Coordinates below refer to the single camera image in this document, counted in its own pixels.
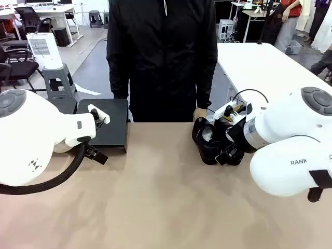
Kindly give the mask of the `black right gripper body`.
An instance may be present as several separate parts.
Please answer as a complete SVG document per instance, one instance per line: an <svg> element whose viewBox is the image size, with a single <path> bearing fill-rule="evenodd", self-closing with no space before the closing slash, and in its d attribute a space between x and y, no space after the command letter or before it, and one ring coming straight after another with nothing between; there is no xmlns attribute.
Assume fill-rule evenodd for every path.
<svg viewBox="0 0 332 249"><path fill-rule="evenodd" d="M226 135L229 136L229 140L231 143L235 143L238 147L238 149L243 151L244 153L250 153L250 144L245 138L244 135L244 125L246 124L245 119L241 119L236 124L231 124L229 122L226 122L227 128L226 128Z"/></svg>

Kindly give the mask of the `person's left hand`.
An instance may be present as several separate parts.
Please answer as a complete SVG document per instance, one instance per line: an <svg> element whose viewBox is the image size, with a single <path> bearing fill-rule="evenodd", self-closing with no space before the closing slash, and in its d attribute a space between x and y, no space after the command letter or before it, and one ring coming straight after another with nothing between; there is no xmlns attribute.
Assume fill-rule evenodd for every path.
<svg viewBox="0 0 332 249"><path fill-rule="evenodd" d="M198 118L207 118L208 110L202 108L196 108L193 113L193 122L195 122Z"/></svg>

